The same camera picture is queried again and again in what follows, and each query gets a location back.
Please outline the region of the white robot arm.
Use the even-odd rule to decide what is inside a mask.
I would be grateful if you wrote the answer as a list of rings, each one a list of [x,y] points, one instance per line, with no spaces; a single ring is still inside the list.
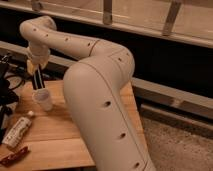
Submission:
[[[19,29],[32,63],[45,62],[52,49],[76,60],[63,77],[63,94],[97,170],[156,171],[120,96],[134,73],[131,51],[104,39],[60,32],[49,16],[26,20]]]

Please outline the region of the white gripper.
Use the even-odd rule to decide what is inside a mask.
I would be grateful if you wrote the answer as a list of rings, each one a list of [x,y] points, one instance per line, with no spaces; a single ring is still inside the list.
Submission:
[[[42,69],[44,69],[50,57],[50,51],[47,51],[41,55],[35,55],[30,50],[27,51],[27,72],[32,76],[32,85],[33,89],[39,89],[39,79],[41,83],[41,87],[45,88],[44,79],[42,75]]]

